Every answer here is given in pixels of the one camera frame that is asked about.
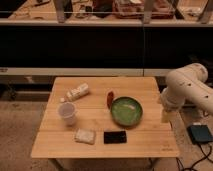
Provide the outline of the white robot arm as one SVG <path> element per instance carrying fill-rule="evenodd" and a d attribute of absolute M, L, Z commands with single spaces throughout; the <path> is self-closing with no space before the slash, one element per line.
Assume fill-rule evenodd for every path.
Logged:
<path fill-rule="evenodd" d="M 207 69 L 200 63 L 192 63 L 170 71 L 165 78 L 167 87 L 159 96 L 163 106 L 163 123 L 168 123 L 186 100 L 213 116 L 213 88 L 205 84 Z"/>

